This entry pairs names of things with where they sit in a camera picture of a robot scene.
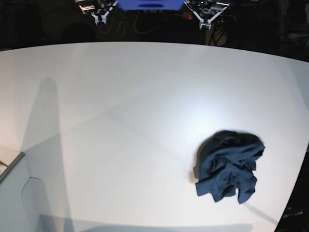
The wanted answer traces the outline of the dark blue t-shirt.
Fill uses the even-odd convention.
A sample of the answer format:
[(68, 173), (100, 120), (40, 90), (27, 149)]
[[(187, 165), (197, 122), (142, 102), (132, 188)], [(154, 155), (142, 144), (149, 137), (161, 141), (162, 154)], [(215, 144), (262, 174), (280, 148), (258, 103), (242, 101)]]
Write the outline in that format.
[(255, 192), (256, 161), (265, 150), (251, 133), (222, 130), (205, 141), (197, 152), (197, 195), (210, 194), (215, 202), (237, 195), (245, 203)]

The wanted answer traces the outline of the black power strip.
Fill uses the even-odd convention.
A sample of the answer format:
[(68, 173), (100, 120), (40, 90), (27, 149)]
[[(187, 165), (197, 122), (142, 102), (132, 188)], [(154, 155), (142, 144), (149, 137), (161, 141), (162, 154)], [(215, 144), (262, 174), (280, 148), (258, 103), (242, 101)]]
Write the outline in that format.
[[(193, 13), (184, 12), (180, 14), (179, 16), (186, 20), (193, 20)], [(234, 19), (234, 21), (237, 20), (237, 18), (234, 15), (225, 15), (225, 16)]]

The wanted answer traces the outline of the blue plastic box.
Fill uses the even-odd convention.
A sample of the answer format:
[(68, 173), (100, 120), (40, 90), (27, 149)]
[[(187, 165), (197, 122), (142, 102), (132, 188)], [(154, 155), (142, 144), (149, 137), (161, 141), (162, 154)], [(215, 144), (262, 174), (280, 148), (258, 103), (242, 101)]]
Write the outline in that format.
[(184, 0), (118, 0), (120, 8), (126, 11), (179, 10)]

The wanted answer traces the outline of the grey metal frame edge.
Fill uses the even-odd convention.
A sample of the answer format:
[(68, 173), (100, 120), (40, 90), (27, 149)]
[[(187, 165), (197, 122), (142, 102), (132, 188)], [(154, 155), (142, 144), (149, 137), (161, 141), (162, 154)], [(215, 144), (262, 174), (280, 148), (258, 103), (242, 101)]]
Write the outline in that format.
[(9, 165), (6, 165), (2, 161), (0, 164), (5, 166), (5, 170), (0, 174), (0, 182), (2, 183), (4, 179), (8, 176), (9, 172), (18, 164), (18, 162), (25, 156), (23, 152), (21, 152)]

